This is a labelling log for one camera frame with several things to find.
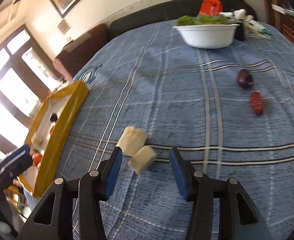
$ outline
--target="wall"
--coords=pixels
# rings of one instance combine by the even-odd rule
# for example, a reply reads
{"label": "wall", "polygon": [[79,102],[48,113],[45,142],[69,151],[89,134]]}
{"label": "wall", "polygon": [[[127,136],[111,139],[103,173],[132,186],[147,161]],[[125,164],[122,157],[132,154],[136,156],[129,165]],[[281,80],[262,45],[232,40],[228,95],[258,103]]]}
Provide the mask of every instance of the wall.
{"label": "wall", "polygon": [[81,0],[65,17],[71,29],[62,35],[62,20],[49,0],[22,0],[27,6],[25,24],[44,51],[53,59],[67,43],[118,10],[141,0]]}

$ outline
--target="yellow box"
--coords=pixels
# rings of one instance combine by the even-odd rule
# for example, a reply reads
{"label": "yellow box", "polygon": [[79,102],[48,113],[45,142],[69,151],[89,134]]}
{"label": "yellow box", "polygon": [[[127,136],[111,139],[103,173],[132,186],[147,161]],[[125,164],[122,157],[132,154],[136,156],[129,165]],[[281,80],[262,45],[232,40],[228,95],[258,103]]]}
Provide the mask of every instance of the yellow box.
{"label": "yellow box", "polygon": [[[88,92],[88,88],[82,81],[74,82],[56,93],[51,94],[45,100],[36,115],[29,129],[25,144],[29,145],[32,151],[36,148],[32,145],[33,135],[36,132],[39,133],[39,130],[45,134],[47,133],[47,137],[44,139],[44,142],[47,142],[47,144],[44,148],[42,163],[38,172],[36,167],[31,166],[23,174],[19,175],[20,182],[34,197],[41,197],[53,182],[60,155],[70,128]],[[51,114],[50,110],[54,108],[53,106],[57,108],[60,102],[65,104],[65,106],[60,108],[61,113],[58,116],[52,134],[49,136],[48,131],[52,124],[48,123],[45,118],[49,117]]]}

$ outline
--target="silver screw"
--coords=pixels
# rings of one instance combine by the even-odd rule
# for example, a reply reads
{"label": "silver screw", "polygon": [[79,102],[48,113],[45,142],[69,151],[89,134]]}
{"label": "silver screw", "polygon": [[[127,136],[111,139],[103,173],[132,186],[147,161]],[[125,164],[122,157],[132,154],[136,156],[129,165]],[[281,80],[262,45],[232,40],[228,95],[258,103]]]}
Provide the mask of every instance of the silver screw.
{"label": "silver screw", "polygon": [[62,178],[55,179],[55,184],[57,184],[57,185],[62,184],[63,181],[64,180]]}
{"label": "silver screw", "polygon": [[201,178],[203,176],[203,173],[201,171],[195,171],[194,172],[194,175],[197,177],[197,178]]}
{"label": "silver screw", "polygon": [[235,178],[230,178],[229,182],[233,185],[236,185],[238,183],[237,179],[235,179]]}
{"label": "silver screw", "polygon": [[91,172],[89,173],[89,176],[91,176],[91,177],[96,177],[98,174],[99,174],[99,172],[96,171],[96,170],[94,170],[94,171],[91,171]]}

